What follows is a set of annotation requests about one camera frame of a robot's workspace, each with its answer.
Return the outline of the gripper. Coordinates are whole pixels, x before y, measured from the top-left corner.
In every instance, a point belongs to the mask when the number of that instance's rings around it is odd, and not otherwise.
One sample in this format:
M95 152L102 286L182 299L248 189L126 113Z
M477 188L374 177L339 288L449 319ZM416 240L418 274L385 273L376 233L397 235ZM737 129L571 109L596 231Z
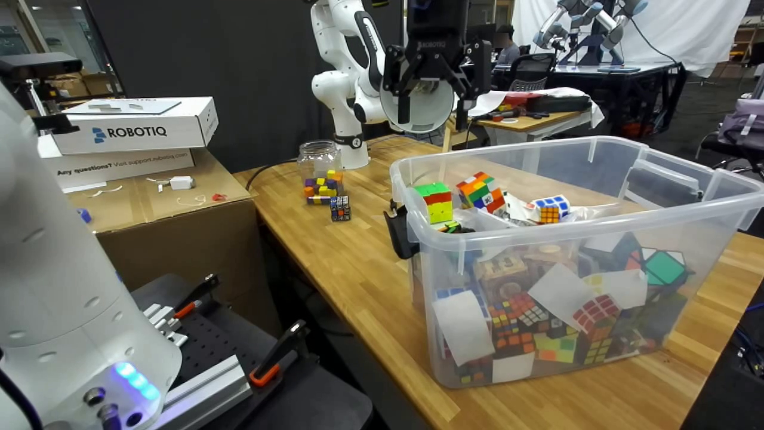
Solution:
M491 87L488 41L466 38L470 0L407 0L407 49L390 45L386 52L383 110L396 126L431 126L427 104L432 81L427 58L438 55L439 79L446 89L446 111L457 112L457 130L464 130L467 112Z

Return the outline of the green red yellow puzzle cube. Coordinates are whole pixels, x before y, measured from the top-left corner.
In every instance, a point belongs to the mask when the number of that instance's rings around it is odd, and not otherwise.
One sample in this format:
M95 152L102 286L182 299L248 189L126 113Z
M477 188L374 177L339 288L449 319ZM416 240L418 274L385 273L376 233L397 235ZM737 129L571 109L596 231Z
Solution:
M444 182L426 183L413 189L425 201L431 225L450 223L454 220L451 190Z

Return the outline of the large brown cardboard box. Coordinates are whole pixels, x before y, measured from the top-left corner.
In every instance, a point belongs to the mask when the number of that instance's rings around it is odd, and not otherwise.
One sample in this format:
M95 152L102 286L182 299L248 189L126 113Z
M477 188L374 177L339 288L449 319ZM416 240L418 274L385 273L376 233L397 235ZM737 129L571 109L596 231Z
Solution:
M207 150L194 150L193 157L191 168L115 180L67 198L90 212L90 228L129 290L166 274L198 285L215 273L216 299L275 335L281 324L254 199ZM172 190L169 179L177 175L193 177L195 187ZM213 201L215 193L227 201Z

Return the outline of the flat white printed box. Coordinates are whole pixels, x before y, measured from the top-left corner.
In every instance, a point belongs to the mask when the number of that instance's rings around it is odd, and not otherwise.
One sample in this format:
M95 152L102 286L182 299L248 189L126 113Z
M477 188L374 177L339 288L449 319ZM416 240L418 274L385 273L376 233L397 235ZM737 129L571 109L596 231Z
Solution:
M131 150L83 155L63 155L54 138L38 138L38 153L63 193L104 187L113 180L190 168L195 165L189 149Z

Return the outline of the person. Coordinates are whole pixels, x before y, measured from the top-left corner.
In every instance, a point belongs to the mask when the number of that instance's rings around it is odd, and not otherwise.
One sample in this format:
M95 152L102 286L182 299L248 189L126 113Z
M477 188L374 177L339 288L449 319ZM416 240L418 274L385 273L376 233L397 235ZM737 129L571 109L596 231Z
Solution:
M519 46L513 41L514 27L506 24L497 28L495 33L495 48L498 50L497 66L511 66L521 57Z

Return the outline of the office chair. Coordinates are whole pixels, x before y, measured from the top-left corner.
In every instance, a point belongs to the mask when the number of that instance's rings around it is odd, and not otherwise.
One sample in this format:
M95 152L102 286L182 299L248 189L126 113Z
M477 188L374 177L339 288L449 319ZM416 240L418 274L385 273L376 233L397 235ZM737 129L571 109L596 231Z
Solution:
M510 66L509 91L530 92L543 90L556 68L556 55L552 53L527 54L518 57Z

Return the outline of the wooden table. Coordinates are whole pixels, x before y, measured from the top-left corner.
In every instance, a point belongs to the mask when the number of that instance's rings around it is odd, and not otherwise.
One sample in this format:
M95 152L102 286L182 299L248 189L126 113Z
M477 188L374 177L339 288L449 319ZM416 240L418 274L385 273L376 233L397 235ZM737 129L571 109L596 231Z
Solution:
M551 113L548 117L542 119L533 119L529 116L521 116L513 119L493 121L481 120L470 121L469 126L483 126L489 130L498 130L503 133L512 133L513 138L510 141L518 142L537 142L545 138L554 136L554 134L565 133L568 130L580 126L589 126L592 124L592 112L585 110L582 112L558 112ZM445 123L443 144L441 152L450 152L454 143L461 145L470 140L470 129L458 131L455 127L455 120L450 119Z

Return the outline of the black bag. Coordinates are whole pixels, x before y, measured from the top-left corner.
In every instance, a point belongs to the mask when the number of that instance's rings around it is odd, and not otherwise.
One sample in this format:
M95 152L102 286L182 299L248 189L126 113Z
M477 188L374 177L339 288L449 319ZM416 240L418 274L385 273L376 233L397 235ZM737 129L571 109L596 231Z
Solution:
M527 98L525 109L532 113L584 112L592 108L589 95L560 96L533 94Z

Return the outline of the white cloth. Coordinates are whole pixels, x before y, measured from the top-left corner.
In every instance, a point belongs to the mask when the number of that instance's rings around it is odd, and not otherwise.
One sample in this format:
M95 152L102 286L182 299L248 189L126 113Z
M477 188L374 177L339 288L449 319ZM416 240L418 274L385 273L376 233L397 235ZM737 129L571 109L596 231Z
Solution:
M478 96L475 107L473 107L467 112L467 116L469 117L469 119L477 119L478 117L482 115L487 115L491 112L498 111L498 108L504 105L510 106L511 109L519 107L523 109L525 112L527 112L526 101L527 101L527 98L529 98L530 96L533 96L533 94L549 94L549 95L560 95L560 96L587 95L587 93L581 90L572 89L568 87L560 87L560 88L530 91L530 92L491 90L486 94ZM590 127L594 128L600 125L601 122L603 122L603 120L605 119L605 115L603 114L603 111L600 108L600 106L597 105L597 103L595 103L595 101L592 100L592 98L590 98L590 100L593 103L592 108L590 109L590 111L592 112L592 124L590 125Z

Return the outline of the glass jar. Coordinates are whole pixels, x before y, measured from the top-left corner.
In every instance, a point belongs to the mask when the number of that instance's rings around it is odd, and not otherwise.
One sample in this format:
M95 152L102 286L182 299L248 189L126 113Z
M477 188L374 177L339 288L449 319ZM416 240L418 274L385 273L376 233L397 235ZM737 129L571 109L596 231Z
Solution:
M340 150L332 140L314 140L300 145L297 168L304 185L314 185L316 179L333 179L344 172Z

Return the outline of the clear plastic bin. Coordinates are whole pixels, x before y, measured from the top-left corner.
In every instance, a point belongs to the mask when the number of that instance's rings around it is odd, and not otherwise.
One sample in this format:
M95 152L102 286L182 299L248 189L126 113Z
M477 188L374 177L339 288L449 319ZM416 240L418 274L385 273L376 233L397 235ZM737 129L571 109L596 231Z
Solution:
M456 184L478 171L493 177L504 193L502 217L462 208ZM612 136L404 158L391 165L390 179L394 201L408 210L408 237L420 243L420 253L409 259L410 282L413 302L426 318L428 349L427 294L415 280L420 275L433 280L424 271L436 266L442 251L461 255L647 232L649 243L684 251L690 259L695 279L688 305L734 234L747 229L764 209L764 183L758 180ZM432 182L444 182L451 190L450 223L431 225L426 203L413 189ZM556 224L535 223L529 202L557 194L571 203L569 215Z

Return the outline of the heap of puzzle cubes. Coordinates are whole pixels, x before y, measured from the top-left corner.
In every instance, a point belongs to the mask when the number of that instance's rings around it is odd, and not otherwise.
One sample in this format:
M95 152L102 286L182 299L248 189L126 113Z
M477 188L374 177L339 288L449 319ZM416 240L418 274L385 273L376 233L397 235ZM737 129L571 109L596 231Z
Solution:
M684 251L647 232L442 251L427 294L432 373L450 388L609 364L663 346L691 295Z

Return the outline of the grey backpack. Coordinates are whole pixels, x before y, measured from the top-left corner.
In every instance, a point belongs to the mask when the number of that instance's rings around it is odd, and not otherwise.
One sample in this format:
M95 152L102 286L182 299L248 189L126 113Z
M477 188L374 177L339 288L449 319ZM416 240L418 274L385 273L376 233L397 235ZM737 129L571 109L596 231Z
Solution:
M764 151L764 100L739 99L724 117L718 139L730 145Z

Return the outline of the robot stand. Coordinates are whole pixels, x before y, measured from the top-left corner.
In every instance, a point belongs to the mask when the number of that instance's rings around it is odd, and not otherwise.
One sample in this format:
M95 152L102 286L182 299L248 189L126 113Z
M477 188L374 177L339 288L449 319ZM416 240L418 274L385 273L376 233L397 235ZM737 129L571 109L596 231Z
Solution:
M254 369L276 339L218 304L212 289L199 285L203 301L201 334L189 335L182 347L182 382L236 354L246 372ZM281 362L273 383L200 430L366 430L373 404L365 394L325 370L316 355L292 352Z

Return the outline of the stack of cardboard boxes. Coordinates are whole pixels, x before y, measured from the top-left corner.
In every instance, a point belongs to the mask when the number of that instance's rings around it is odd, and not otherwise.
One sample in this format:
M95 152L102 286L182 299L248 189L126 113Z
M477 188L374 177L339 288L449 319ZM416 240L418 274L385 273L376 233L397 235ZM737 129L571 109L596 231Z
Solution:
M106 72L87 71L54 76L50 84L66 98L104 98L123 93L117 78Z

